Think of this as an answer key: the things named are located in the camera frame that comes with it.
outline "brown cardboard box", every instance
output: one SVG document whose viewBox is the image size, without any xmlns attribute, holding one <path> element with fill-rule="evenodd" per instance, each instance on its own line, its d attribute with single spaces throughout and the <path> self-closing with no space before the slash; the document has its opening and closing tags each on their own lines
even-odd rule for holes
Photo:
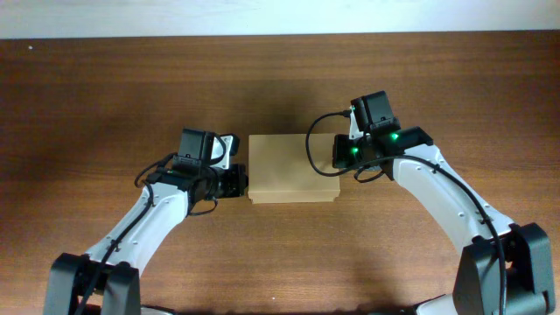
<svg viewBox="0 0 560 315">
<path fill-rule="evenodd" d="M 310 137 L 311 156 L 323 172 L 333 169 L 334 134 Z M 248 138 L 248 197 L 253 203 L 334 201 L 338 177 L 317 174 L 305 153 L 305 135 L 252 135 Z"/>
</svg>

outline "wood grain surface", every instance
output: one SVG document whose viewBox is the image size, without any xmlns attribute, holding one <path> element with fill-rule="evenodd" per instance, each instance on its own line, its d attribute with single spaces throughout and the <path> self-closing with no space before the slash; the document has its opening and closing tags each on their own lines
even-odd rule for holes
<svg viewBox="0 0 560 315">
<path fill-rule="evenodd" d="M 480 195 L 552 241 L 560 291 L 560 32 L 0 41 L 0 305 L 40 310 L 51 263 L 98 242 L 181 129 L 305 133 L 387 91 Z M 317 132 L 347 132 L 332 118 Z M 459 257 L 395 182 L 333 203 L 223 200 L 177 226 L 141 280 L 183 312 L 333 312 L 449 293 Z"/>
</svg>

